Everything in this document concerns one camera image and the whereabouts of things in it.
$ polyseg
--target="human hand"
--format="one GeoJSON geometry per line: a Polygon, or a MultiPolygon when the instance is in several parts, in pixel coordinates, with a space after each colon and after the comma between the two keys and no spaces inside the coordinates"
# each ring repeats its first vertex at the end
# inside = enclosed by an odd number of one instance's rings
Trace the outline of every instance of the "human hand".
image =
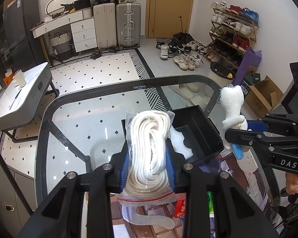
{"type": "Polygon", "coordinates": [[[298,193],[298,175],[286,173],[286,192],[289,194],[298,193]]]}

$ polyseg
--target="laundry basket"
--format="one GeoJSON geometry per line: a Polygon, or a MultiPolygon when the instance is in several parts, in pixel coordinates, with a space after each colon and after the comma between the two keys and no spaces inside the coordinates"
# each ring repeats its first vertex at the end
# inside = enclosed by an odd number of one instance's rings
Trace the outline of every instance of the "laundry basket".
{"type": "Polygon", "coordinates": [[[51,39],[54,54],[60,61],[64,61],[73,57],[70,48],[70,40],[70,35],[67,32],[62,35],[57,32],[55,33],[54,38],[51,39]]]}
{"type": "Polygon", "coordinates": [[[210,64],[210,68],[211,71],[208,74],[208,77],[214,80],[220,87],[231,84],[235,76],[235,72],[231,69],[231,67],[218,62],[212,62],[210,64]]]}

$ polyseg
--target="metal screw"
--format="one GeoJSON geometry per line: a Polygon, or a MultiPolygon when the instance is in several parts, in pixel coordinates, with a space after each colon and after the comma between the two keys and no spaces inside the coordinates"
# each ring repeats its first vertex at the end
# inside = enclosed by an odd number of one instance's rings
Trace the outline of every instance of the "metal screw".
{"type": "Polygon", "coordinates": [[[110,170],[112,168],[112,165],[111,164],[103,164],[103,169],[104,170],[106,170],[106,171],[108,171],[108,170],[110,170]]]}
{"type": "Polygon", "coordinates": [[[184,169],[186,169],[186,170],[191,170],[191,169],[193,168],[193,165],[190,164],[190,163],[186,163],[186,164],[183,165],[183,167],[184,167],[184,169]]]}
{"type": "Polygon", "coordinates": [[[220,177],[222,177],[223,179],[227,179],[229,177],[229,173],[228,172],[225,172],[225,171],[222,171],[220,173],[220,177]]]}
{"type": "Polygon", "coordinates": [[[74,179],[76,177],[76,173],[75,172],[69,172],[67,173],[66,177],[69,179],[74,179]]]}

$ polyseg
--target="wooden shoe rack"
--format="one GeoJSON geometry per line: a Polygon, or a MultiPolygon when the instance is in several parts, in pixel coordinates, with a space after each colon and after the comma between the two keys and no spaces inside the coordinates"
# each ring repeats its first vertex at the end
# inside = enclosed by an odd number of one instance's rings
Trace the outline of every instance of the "wooden shoe rack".
{"type": "MultiPolygon", "coordinates": [[[[252,31],[252,34],[250,34],[249,36],[246,36],[246,35],[244,35],[244,34],[238,32],[238,31],[235,31],[234,29],[228,28],[228,27],[226,27],[226,26],[224,26],[224,25],[221,25],[221,24],[218,24],[218,23],[215,23],[215,22],[211,21],[213,27],[224,27],[224,28],[227,28],[228,30],[233,31],[236,35],[239,35],[239,36],[241,36],[241,37],[243,37],[243,38],[248,39],[248,41],[250,42],[250,47],[252,47],[252,46],[256,43],[256,31],[259,29],[259,26],[256,25],[252,20],[249,20],[249,19],[247,19],[247,18],[244,18],[244,17],[242,17],[242,16],[240,16],[240,15],[237,15],[237,14],[234,14],[234,13],[231,13],[231,12],[220,11],[220,10],[217,10],[217,9],[214,9],[214,8],[212,8],[212,9],[213,9],[214,12],[217,11],[217,12],[226,14],[226,15],[228,15],[228,16],[230,16],[230,17],[233,17],[233,18],[239,19],[239,20],[241,20],[241,21],[250,23],[251,26],[253,27],[253,31],[252,31]]],[[[228,45],[228,46],[234,48],[234,49],[237,50],[238,52],[240,52],[242,55],[245,54],[245,52],[239,50],[237,47],[234,47],[233,45],[229,44],[228,42],[222,40],[220,37],[217,37],[216,35],[211,34],[211,33],[210,33],[209,35],[210,35],[210,37],[211,37],[211,39],[212,39],[212,42],[214,42],[215,40],[220,40],[220,41],[223,42],[224,44],[226,44],[226,45],[228,45]]],[[[220,55],[220,54],[217,53],[217,52],[215,52],[215,51],[214,51],[213,49],[211,49],[209,46],[207,46],[207,47],[208,47],[208,49],[209,49],[210,52],[209,52],[208,54],[204,55],[204,58],[206,58],[209,62],[212,62],[212,61],[211,61],[209,58],[207,58],[207,57],[208,57],[210,54],[212,54],[212,53],[215,53],[215,54],[217,54],[217,55],[220,55]]],[[[233,64],[232,62],[230,62],[229,60],[227,60],[227,61],[228,61],[234,68],[238,68],[238,66],[234,65],[234,64],[233,64]]]]}

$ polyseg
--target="refrigerator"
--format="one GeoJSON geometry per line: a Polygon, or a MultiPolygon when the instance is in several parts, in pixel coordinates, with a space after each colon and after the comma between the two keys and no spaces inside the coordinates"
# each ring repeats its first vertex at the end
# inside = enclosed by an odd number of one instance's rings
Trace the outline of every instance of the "refrigerator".
{"type": "Polygon", "coordinates": [[[31,31],[39,22],[38,0],[17,0],[3,13],[5,35],[17,70],[24,72],[46,62],[40,40],[31,31]]]}

